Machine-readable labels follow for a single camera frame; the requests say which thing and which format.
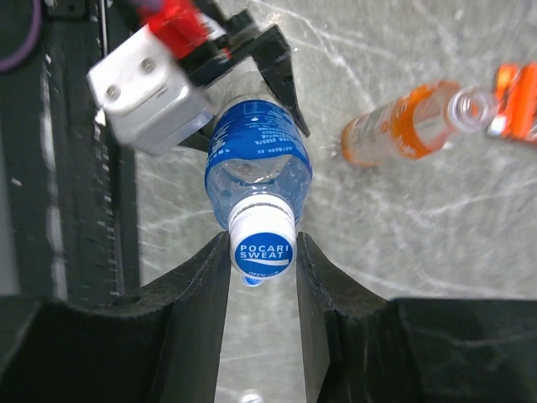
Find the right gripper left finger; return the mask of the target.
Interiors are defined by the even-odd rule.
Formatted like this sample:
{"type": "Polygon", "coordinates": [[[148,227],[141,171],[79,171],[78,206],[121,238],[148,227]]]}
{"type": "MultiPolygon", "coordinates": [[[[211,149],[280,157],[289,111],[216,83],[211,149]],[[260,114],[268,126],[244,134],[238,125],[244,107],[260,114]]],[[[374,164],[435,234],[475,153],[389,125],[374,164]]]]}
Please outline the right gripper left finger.
{"type": "Polygon", "coordinates": [[[211,402],[227,311],[229,236],[109,306],[1,299],[4,402],[211,402]]]}

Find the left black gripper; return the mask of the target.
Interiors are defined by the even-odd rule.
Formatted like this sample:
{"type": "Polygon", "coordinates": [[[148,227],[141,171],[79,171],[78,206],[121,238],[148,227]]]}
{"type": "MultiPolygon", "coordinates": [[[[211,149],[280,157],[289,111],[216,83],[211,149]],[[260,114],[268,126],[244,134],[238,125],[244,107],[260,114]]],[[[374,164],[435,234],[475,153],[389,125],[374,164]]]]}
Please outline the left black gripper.
{"type": "MultiPolygon", "coordinates": [[[[304,136],[309,137],[310,130],[296,93],[291,48],[279,26],[273,24],[261,29],[247,9],[227,17],[215,1],[195,1],[194,5],[209,31],[209,39],[184,58],[184,71],[190,81],[207,88],[252,58],[276,100],[289,112],[304,136]]],[[[211,134],[212,122],[179,146],[206,152],[211,134]]]]}

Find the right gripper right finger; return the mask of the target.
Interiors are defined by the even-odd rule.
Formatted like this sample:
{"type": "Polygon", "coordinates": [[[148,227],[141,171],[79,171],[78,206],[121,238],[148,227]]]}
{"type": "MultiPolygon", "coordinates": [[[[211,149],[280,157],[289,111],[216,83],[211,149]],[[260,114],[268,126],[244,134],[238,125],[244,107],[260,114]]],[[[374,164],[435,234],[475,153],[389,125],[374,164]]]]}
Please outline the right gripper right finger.
{"type": "Polygon", "coordinates": [[[385,300],[306,233],[296,282],[309,402],[536,399],[534,301],[385,300]]]}

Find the blue Pocari bottle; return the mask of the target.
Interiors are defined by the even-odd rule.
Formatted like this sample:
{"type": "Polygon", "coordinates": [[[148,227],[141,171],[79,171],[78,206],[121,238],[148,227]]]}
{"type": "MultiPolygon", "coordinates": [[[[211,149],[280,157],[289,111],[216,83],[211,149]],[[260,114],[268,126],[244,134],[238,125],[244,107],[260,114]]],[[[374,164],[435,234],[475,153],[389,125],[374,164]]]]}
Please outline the blue Pocari bottle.
{"type": "Polygon", "coordinates": [[[257,194],[286,201],[298,222],[312,176],[300,130],[264,79],[253,71],[232,79],[212,130],[205,170],[218,223],[227,229],[234,206],[257,194]]]}

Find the blue bottle cap front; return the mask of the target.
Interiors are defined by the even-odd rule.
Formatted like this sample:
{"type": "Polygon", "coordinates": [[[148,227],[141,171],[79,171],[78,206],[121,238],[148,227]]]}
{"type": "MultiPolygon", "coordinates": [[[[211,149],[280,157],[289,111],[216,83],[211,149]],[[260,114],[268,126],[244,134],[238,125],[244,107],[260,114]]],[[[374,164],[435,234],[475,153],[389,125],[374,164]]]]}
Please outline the blue bottle cap front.
{"type": "Polygon", "coordinates": [[[242,199],[230,212],[228,230],[232,265],[248,278],[271,279],[295,263],[295,215],[276,196],[242,199]]]}

